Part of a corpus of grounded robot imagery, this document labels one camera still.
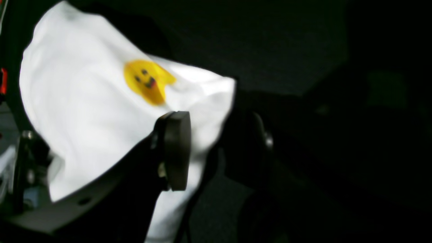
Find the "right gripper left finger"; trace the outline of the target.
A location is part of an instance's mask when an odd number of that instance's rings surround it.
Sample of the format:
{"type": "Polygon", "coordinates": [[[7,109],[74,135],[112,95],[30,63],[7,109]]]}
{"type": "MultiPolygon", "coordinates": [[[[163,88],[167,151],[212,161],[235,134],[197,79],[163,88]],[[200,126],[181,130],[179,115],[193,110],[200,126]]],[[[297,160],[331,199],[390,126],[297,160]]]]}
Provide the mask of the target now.
{"type": "Polygon", "coordinates": [[[107,172],[39,209],[7,216],[8,243],[143,243],[162,191],[183,191],[189,112],[168,112],[107,172]]]}

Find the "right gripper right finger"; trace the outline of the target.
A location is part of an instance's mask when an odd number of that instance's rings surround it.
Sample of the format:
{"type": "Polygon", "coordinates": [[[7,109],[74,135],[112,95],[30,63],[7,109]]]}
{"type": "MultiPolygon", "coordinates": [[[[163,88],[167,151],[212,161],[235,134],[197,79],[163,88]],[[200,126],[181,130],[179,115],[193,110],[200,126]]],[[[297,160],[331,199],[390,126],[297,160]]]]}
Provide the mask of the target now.
{"type": "Polygon", "coordinates": [[[253,190],[240,211],[239,243],[336,243],[334,175],[259,108],[236,101],[220,139],[225,173],[253,190]]]}

